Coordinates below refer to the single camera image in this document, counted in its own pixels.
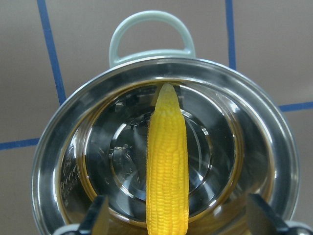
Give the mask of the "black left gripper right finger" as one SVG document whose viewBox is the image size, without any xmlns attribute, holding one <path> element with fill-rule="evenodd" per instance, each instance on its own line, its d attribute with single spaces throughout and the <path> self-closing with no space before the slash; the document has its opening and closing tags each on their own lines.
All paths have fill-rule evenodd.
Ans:
<svg viewBox="0 0 313 235">
<path fill-rule="evenodd" d="M 278 217 L 258 194 L 249 194 L 247 197 L 246 223 L 252 235 L 295 234 L 295 230 Z"/>
</svg>

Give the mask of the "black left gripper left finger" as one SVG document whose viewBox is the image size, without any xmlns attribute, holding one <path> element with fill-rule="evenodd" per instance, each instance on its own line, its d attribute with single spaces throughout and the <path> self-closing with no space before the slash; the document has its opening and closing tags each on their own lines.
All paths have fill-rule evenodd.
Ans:
<svg viewBox="0 0 313 235">
<path fill-rule="evenodd" d="M 98 195 L 78 228 L 80 235 L 107 235 L 109 230 L 109 200 Z"/>
</svg>

